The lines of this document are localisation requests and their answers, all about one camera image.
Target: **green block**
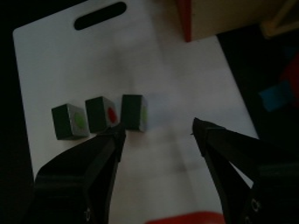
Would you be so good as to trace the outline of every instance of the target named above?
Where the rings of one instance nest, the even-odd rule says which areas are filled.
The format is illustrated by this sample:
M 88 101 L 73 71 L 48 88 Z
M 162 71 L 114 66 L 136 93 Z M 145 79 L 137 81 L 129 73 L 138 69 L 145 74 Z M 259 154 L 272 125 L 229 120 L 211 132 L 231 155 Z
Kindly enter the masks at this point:
M 64 104 L 50 110 L 56 138 L 74 140 L 89 135 L 86 117 L 82 108 Z
M 104 96 L 85 101 L 88 113 L 88 129 L 90 133 L 100 133 L 117 125 L 116 107 Z
M 126 130 L 145 131 L 146 105 L 140 94 L 122 95 L 120 122 Z

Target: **cutting board handle hole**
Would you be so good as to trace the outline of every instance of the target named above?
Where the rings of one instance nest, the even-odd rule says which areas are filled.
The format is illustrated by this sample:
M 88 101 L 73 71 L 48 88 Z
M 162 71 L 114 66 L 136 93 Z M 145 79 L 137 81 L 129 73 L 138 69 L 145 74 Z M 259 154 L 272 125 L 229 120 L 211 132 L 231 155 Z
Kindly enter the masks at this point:
M 74 21 L 73 27 L 77 31 L 102 23 L 104 21 L 114 18 L 126 11 L 126 4 L 122 2 L 113 3 L 108 7 L 90 12 L 88 15 L 78 17 Z

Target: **dark background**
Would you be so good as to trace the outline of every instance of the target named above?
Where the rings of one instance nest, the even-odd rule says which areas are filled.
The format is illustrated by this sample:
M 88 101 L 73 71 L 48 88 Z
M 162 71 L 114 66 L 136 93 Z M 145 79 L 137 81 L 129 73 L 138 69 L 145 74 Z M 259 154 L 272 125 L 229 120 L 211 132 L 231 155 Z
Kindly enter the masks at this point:
M 33 172 L 25 133 L 24 108 L 14 61 L 13 30 L 84 0 L 1 2 L 1 139 L 0 223 L 20 223 L 33 196 Z M 264 40 L 256 26 L 219 35 L 228 65 L 247 104 L 256 132 L 264 141 L 297 155 L 297 109 L 265 112 L 257 93 L 277 83 L 289 61 L 285 48 L 299 46 L 299 32 Z

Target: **white cutting board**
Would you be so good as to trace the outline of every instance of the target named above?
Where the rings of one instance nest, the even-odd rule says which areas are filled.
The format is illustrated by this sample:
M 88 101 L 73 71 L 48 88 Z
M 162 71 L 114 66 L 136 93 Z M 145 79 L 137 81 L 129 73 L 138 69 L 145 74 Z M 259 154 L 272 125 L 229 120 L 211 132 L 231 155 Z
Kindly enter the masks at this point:
M 116 1 L 89 0 L 13 32 L 33 175 L 86 140 L 57 141 L 52 108 L 144 95 L 148 131 L 126 132 L 109 223 L 145 223 L 220 200 L 192 133 L 197 116 L 256 137 L 216 37 L 182 42 L 173 1 L 126 0 L 126 11 L 76 31 L 77 17 Z

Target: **blue object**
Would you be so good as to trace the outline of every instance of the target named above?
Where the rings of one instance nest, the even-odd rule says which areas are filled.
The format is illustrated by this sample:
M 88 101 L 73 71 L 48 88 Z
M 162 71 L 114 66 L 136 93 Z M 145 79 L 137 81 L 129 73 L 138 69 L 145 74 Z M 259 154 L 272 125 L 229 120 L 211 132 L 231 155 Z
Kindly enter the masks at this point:
M 295 100 L 291 85 L 287 80 L 259 93 L 264 108 L 268 112 L 280 109 Z

